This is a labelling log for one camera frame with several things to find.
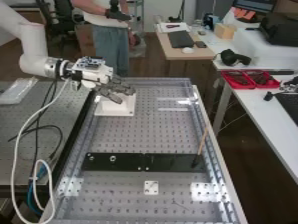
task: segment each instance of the black box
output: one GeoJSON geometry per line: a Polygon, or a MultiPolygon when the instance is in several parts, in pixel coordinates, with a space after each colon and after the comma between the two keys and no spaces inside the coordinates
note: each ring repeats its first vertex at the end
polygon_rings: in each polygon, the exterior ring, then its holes
{"type": "Polygon", "coordinates": [[[298,47],[298,14],[267,14],[260,32],[269,44],[298,47]]]}

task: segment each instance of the perforated table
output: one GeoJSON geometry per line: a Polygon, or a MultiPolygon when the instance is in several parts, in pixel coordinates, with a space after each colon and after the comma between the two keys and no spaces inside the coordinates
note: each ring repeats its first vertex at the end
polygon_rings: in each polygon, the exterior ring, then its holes
{"type": "Polygon", "coordinates": [[[246,223],[211,128],[200,172],[82,169],[90,153],[196,153],[208,121],[188,79],[127,82],[136,90],[134,116],[94,117],[91,105],[54,191],[51,223],[246,223]],[[154,195],[143,190],[147,182],[158,185],[154,195]]]}
{"type": "MultiPolygon", "coordinates": [[[[1,82],[0,89],[5,90],[10,83],[1,82]]],[[[27,119],[27,117],[39,109],[45,93],[50,82],[37,82],[27,95],[17,105],[0,105],[0,189],[1,191],[10,191],[10,170],[11,170],[11,159],[13,159],[13,147],[14,141],[7,142],[7,139],[13,137],[27,119]]],[[[74,92],[70,88],[65,88],[65,91],[43,114],[39,122],[42,125],[57,125],[63,134],[62,145],[58,153],[61,153],[63,143],[67,140],[70,131],[78,118],[78,114],[82,109],[89,91],[81,89],[74,92]]],[[[39,148],[38,157],[47,158],[49,154],[57,145],[58,133],[53,130],[39,130],[39,148]]],[[[15,170],[15,192],[21,189],[26,189],[29,172],[33,161],[34,153],[34,134],[27,134],[19,142],[18,148],[18,162],[15,170]]],[[[39,186],[46,185],[47,180],[38,181],[39,186]]]]}

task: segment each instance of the keyboard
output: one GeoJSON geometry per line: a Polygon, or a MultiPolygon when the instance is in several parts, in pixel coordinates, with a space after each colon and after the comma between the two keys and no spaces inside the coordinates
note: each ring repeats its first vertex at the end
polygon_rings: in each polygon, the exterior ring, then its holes
{"type": "Polygon", "coordinates": [[[167,33],[172,48],[192,47],[194,41],[186,31],[167,33]]]}
{"type": "Polygon", "coordinates": [[[298,126],[298,94],[275,94],[275,98],[298,126]]]}

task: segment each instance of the chair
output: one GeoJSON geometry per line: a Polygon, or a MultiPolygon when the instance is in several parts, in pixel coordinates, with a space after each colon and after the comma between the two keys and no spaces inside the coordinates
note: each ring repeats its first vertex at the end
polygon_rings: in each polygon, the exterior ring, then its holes
{"type": "Polygon", "coordinates": [[[39,8],[46,25],[46,33],[49,38],[59,36],[59,54],[62,56],[62,50],[66,42],[75,42],[77,38],[74,34],[74,21],[71,19],[73,6],[69,0],[54,0],[54,14],[49,10],[49,3],[43,0],[35,0],[35,4],[39,8]]]}

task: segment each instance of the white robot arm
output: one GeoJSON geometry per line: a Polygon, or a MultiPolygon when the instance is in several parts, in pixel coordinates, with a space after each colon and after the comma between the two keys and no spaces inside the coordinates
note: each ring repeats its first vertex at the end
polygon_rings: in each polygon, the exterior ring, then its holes
{"type": "Polygon", "coordinates": [[[82,84],[97,90],[118,104],[122,99],[116,93],[134,94],[134,89],[113,74],[113,68],[105,65],[102,58],[82,57],[71,63],[47,57],[43,25],[30,23],[1,0],[0,27],[21,40],[23,54],[18,64],[23,73],[51,79],[71,79],[77,87],[82,84]]]}

